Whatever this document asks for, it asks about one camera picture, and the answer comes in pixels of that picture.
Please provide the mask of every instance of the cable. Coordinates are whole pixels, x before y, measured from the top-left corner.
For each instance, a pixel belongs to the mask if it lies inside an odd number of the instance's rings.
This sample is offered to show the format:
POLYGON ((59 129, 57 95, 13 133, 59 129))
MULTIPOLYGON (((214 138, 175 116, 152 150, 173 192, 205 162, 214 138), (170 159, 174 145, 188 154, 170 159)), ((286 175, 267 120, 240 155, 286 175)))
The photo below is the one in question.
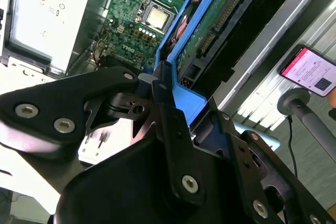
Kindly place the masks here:
POLYGON ((292 119, 292 117, 289 115, 289 116, 287 117, 287 120, 288 120, 288 124, 289 124, 289 141, 288 141, 288 149, 289 149, 289 153, 290 153, 290 156, 291 156, 291 158, 292 158, 292 162, 293 162, 294 175, 295 175, 295 177, 298 177, 298 170, 297 170, 297 167, 296 167, 296 161, 295 161, 294 153, 293 153, 293 150, 292 150, 292 138, 293 138, 292 122, 293 122, 293 119, 292 119))
POLYGON ((7 201, 7 203, 10 203, 10 202, 16 202, 16 201, 19 199, 19 197, 21 197, 21 196, 26 196, 26 195, 24 195, 24 194, 20 194, 20 195, 18 195, 18 196, 16 197, 15 200, 11 200, 11 199, 9 198, 9 195, 6 196, 2 191, 0 191, 0 194, 2 195, 2 198, 3 198, 3 200, 1 200, 0 203, 3 202, 4 200, 7 201))

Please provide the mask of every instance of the phone screen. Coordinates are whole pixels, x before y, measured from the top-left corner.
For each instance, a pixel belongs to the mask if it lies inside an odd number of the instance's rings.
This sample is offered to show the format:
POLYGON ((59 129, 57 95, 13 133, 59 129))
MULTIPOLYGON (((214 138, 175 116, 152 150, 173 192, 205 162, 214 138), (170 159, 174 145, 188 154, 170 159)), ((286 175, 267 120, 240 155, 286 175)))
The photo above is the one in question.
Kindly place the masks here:
POLYGON ((336 66, 306 47, 297 52, 280 74, 322 97, 336 87, 336 66))

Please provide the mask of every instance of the smartphone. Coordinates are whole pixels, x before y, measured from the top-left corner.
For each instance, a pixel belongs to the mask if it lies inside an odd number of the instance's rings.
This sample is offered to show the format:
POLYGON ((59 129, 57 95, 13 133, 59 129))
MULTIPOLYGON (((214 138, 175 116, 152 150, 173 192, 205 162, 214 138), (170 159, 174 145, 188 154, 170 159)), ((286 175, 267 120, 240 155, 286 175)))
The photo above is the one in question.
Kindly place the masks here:
POLYGON ((278 74, 321 97, 336 87, 336 64, 305 45, 295 47, 278 74))

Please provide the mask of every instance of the black cable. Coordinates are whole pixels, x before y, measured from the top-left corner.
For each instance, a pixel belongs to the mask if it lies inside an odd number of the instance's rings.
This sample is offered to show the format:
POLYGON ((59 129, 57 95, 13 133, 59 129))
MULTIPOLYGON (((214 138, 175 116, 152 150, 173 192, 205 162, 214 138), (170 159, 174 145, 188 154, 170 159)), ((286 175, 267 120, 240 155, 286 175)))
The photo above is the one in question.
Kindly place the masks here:
POLYGON ((295 177, 298 177, 298 170, 297 170, 297 167, 296 167, 296 161, 295 161, 294 153, 293 153, 293 150, 292 150, 292 138, 293 138, 292 122, 293 122, 293 119, 292 119, 292 117, 289 115, 289 116, 287 117, 287 120, 288 120, 288 123, 289 123, 289 141, 288 141, 288 149, 289 149, 289 153, 290 153, 290 156, 291 156, 291 158, 292 158, 292 162, 293 162, 294 175, 295 175, 295 177))

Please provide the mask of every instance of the gray handle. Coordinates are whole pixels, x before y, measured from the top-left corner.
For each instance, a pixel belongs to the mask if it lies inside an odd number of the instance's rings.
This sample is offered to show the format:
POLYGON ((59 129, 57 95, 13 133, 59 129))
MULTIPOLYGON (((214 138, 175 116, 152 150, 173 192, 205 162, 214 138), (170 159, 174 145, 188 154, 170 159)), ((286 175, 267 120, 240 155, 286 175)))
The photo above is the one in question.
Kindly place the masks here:
POLYGON ((292 101, 289 107, 336 163, 336 137, 327 126, 301 100, 292 101))

